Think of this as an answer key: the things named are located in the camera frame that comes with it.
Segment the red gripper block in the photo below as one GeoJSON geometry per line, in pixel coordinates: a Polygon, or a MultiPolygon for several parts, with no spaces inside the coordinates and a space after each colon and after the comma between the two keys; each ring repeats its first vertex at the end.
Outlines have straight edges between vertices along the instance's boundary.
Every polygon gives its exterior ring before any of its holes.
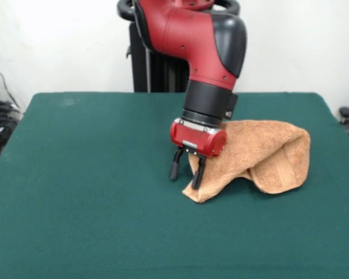
{"type": "MultiPolygon", "coordinates": [[[[171,165],[169,179],[176,181],[178,178],[180,159],[184,148],[194,150],[197,154],[206,157],[218,156],[222,153],[226,141],[226,130],[211,128],[196,124],[182,118],[176,118],[170,127],[170,139],[178,147],[171,165]]],[[[198,169],[194,173],[192,189],[199,189],[205,170],[206,157],[201,156],[198,160],[198,169]]]]}

